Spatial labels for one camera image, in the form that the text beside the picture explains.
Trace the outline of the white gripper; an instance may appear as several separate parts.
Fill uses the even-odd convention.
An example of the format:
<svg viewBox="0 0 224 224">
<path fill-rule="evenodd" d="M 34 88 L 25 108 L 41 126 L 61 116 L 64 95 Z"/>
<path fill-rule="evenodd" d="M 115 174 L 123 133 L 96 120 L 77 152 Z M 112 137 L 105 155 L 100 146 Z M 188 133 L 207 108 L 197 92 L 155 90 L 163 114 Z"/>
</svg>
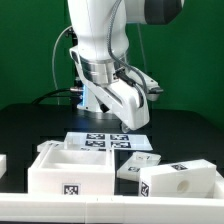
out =
<svg viewBox="0 0 224 224">
<path fill-rule="evenodd" d="M 95 96 L 100 105 L 105 105 L 121 122 L 121 131 L 128 133 L 137 130 L 149 122 L 146 96 L 140 87 L 131 87 L 121 79 L 106 87 L 94 84 L 84 77 L 81 59 L 77 48 L 70 49 L 82 83 Z"/>
</svg>

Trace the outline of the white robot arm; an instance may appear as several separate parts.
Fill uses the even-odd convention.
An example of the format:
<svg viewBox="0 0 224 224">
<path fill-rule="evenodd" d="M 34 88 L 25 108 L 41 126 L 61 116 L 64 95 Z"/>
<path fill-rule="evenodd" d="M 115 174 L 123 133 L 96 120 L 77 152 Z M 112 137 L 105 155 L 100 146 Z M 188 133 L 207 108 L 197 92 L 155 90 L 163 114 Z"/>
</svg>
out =
<svg viewBox="0 0 224 224">
<path fill-rule="evenodd" d="M 183 9 L 184 0 L 68 0 L 78 43 L 70 49 L 84 84 L 80 109 L 116 115 L 125 132 L 149 122 L 148 102 L 162 89 L 128 64 L 128 23 L 165 25 Z"/>
</svg>

